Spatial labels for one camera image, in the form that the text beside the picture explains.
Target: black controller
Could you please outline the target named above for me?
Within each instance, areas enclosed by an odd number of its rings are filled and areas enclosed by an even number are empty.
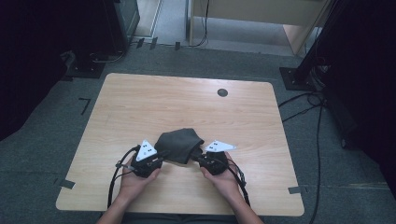
[[[137,176],[147,178],[151,175],[153,171],[163,166],[163,157],[159,154],[155,154],[153,156],[143,159],[142,161],[137,161],[136,156],[139,153],[139,149],[132,156],[132,171]]]
[[[199,166],[205,167],[212,175],[222,174],[228,167],[228,159],[223,151],[206,152],[199,159]]]

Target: folded cloth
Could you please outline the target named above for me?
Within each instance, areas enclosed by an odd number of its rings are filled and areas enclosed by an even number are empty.
[[[161,134],[154,148],[165,160],[187,164],[191,153],[204,143],[194,129],[180,129]]]

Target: white triangular marker plate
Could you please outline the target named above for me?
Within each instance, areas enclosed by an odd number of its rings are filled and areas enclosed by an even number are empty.
[[[210,152],[220,152],[220,151],[229,151],[229,150],[233,150],[236,149],[236,146],[227,144],[227,143],[222,143],[218,140],[215,140],[214,142],[212,142],[209,146],[207,146],[205,148],[206,151],[210,151]]]
[[[142,161],[155,154],[157,154],[157,150],[145,139],[143,140],[139,153],[137,153],[136,161]]]

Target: person's left hand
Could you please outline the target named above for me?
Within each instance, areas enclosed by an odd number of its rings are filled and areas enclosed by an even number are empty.
[[[131,161],[132,159],[129,159],[127,165],[131,165]],[[157,178],[160,171],[160,169],[156,169],[149,177],[144,178],[135,175],[134,172],[126,168],[122,168],[122,173],[126,175],[121,177],[119,196],[124,200],[128,200],[128,203],[131,203],[145,189],[147,184]]]

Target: forearm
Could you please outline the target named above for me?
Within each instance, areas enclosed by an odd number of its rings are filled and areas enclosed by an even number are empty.
[[[105,211],[102,217],[96,222],[96,224],[120,224],[122,221],[123,214],[128,208],[130,200],[126,200],[120,195],[117,196],[116,200],[114,200],[113,204]]]
[[[242,195],[235,194],[233,196],[226,197],[226,200],[233,209],[233,213],[235,214],[239,224],[263,224],[262,220],[245,202]]]

